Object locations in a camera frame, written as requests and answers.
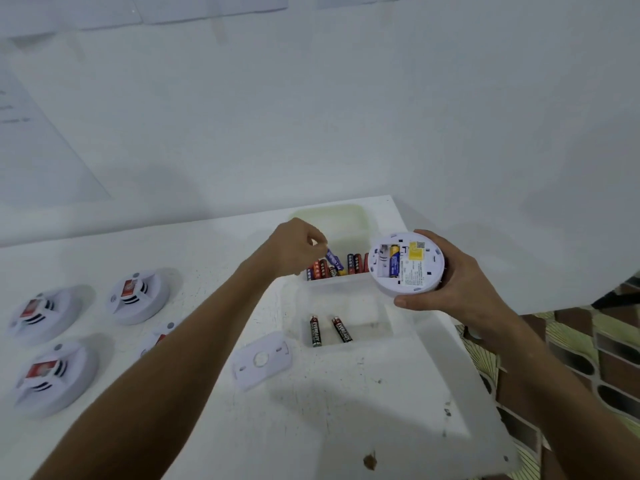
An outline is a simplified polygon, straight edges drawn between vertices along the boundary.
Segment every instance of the person's left hand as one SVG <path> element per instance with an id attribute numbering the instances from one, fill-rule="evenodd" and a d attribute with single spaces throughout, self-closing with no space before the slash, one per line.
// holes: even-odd
<path id="1" fill-rule="evenodd" d="M 294 217 L 276 227 L 255 254 L 267 263 L 270 272 L 274 273 L 274 278 L 278 278 L 300 273 L 314 261 L 323 258 L 326 252 L 324 234 L 311 224 Z"/>

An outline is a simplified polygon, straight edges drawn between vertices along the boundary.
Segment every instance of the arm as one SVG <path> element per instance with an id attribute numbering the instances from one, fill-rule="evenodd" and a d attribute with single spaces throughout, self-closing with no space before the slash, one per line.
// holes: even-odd
<path id="1" fill-rule="evenodd" d="M 568 478 L 640 478 L 640 439 L 509 309 L 475 259 L 432 232 L 416 232 L 442 249 L 447 274 L 439 290 L 399 296 L 396 306 L 441 310 L 477 330 L 524 388 L 527 405 Z"/>
<path id="2" fill-rule="evenodd" d="M 325 254 L 326 239 L 315 227 L 300 219 L 278 226 L 80 415 L 33 480 L 160 479 L 191 434 L 264 291 L 278 276 L 299 273 Z"/>

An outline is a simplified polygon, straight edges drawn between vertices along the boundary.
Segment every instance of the hand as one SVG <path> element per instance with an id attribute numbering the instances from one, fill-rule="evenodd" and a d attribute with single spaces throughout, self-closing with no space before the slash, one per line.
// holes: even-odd
<path id="1" fill-rule="evenodd" d="M 396 306 L 409 310 L 441 310 L 483 338 L 499 333 L 505 319 L 512 318 L 514 313 L 500 298 L 476 259 L 435 233 L 420 229 L 414 232 L 438 245 L 447 260 L 447 268 L 437 290 L 398 296 L 394 300 Z"/>
<path id="2" fill-rule="evenodd" d="M 276 227 L 255 255 L 268 266 L 273 277 L 278 278 L 300 273 L 314 261 L 326 256 L 326 252 L 324 234 L 311 224 L 294 217 Z"/>

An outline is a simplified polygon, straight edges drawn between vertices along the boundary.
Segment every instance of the forearm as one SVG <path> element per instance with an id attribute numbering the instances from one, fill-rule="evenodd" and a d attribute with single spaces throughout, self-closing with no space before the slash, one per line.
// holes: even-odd
<path id="1" fill-rule="evenodd" d="M 497 345 L 570 479 L 638 479 L 640 440 L 608 412 L 544 342 L 511 313 Z"/>
<path id="2" fill-rule="evenodd" d="M 260 266 L 258 255 L 245 261 L 108 387 L 69 429 L 34 479 L 161 478 L 187 441 L 220 370 L 272 281 Z"/>

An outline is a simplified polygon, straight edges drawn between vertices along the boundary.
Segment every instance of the person's right arm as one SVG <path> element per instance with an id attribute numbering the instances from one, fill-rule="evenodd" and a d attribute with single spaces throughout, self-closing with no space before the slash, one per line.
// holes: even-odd
<path id="1" fill-rule="evenodd" d="M 545 343 L 500 298 L 477 261 L 446 239 L 416 230 L 447 258 L 436 291 L 396 297 L 396 306 L 441 310 L 478 332 L 524 389 L 527 405 L 567 478 L 640 479 L 636 437 L 552 355 Z"/>

